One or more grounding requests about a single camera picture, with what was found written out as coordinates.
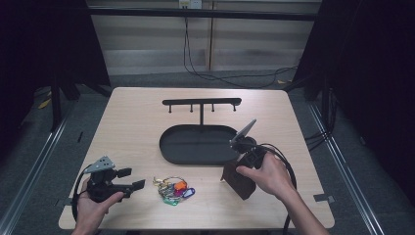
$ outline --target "black cable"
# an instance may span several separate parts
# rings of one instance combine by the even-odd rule
[[[315,133],[315,134],[313,134],[309,137],[304,138],[305,141],[316,139],[316,138],[322,138],[322,139],[313,141],[311,143],[307,143],[307,145],[312,145],[314,143],[317,143],[313,147],[309,148],[308,152],[311,152],[312,150],[317,148],[319,145],[321,145],[324,141],[326,141],[327,138],[329,138],[332,135],[333,130],[335,128],[338,101],[337,101],[336,96],[334,95],[332,90],[330,90],[329,99],[330,99],[330,101],[329,101],[329,112],[330,113],[329,113],[329,121],[328,121],[327,126],[325,128],[325,131],[317,132],[317,133]]]
[[[241,88],[247,88],[247,89],[260,89],[260,88],[265,88],[268,87],[270,85],[273,85],[277,79],[277,74],[286,72],[286,71],[290,71],[290,70],[296,70],[298,66],[294,66],[294,67],[290,67],[290,68],[280,68],[278,70],[276,70],[273,73],[268,73],[268,74],[253,74],[253,75],[232,75],[232,76],[223,76],[223,77],[218,77],[218,76],[214,76],[211,74],[206,74],[206,73],[199,73],[195,70],[195,67],[193,66],[193,62],[192,62],[192,57],[191,57],[191,53],[190,53],[190,43],[189,43],[189,30],[188,30],[188,19],[185,18],[185,25],[186,25],[186,31],[185,31],[185,40],[184,40],[184,48],[183,48],[183,66],[186,69],[186,71],[190,74],[196,75],[197,77],[204,79],[204,80],[209,80],[209,81],[222,81],[225,83],[228,83],[230,85],[234,85],[234,86],[238,86]],[[192,70],[189,70],[186,66],[186,48],[187,48],[187,54],[189,57],[189,62],[190,62],[190,66],[192,68]],[[270,81],[269,83],[265,84],[265,85],[261,85],[261,86],[245,86],[245,85],[241,85],[241,84],[237,84],[234,82],[230,82],[227,81],[226,79],[230,79],[230,78],[238,78],[238,77],[266,77],[266,76],[273,76],[272,81]]]
[[[258,149],[262,149],[262,150],[266,150],[268,152],[271,152],[272,154],[274,154],[275,156],[277,156],[285,165],[287,172],[290,175],[291,178],[291,182],[293,183],[293,186],[295,189],[297,189],[297,179],[296,179],[296,175],[294,174],[293,168],[291,167],[290,163],[288,162],[288,160],[286,159],[286,157],[284,156],[284,154],[274,145],[272,144],[260,144],[260,145],[256,145],[256,144],[248,144],[248,143],[244,143],[243,145],[252,147],[252,148],[258,148]],[[290,215],[287,215],[286,221],[284,223],[284,228],[283,228],[283,234],[286,235],[288,234],[288,226],[290,225]]]
[[[72,215],[73,215],[73,218],[75,219],[75,221],[77,220],[77,202],[79,200],[79,196],[86,191],[86,190],[82,191],[79,194],[77,193],[78,188],[79,188],[79,184],[80,184],[80,180],[82,179],[83,172],[85,171],[85,169],[79,174],[78,178],[76,179],[75,188],[73,189],[71,205],[72,205]]]

